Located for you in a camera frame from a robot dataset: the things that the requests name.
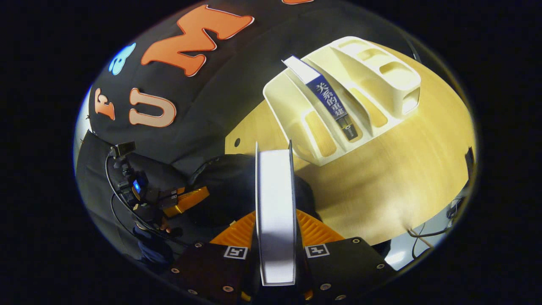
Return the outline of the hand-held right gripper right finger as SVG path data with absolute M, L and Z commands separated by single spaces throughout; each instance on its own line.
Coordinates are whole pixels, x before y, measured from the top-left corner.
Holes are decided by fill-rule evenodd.
M 296 216 L 304 302 L 354 302 L 397 276 L 384 256 L 361 237 L 344 238 L 301 210 Z

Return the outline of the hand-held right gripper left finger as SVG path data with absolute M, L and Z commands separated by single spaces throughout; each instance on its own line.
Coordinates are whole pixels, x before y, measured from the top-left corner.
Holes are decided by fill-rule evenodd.
M 250 302 L 251 212 L 210 242 L 196 241 L 169 268 L 169 281 L 180 291 L 209 302 Z

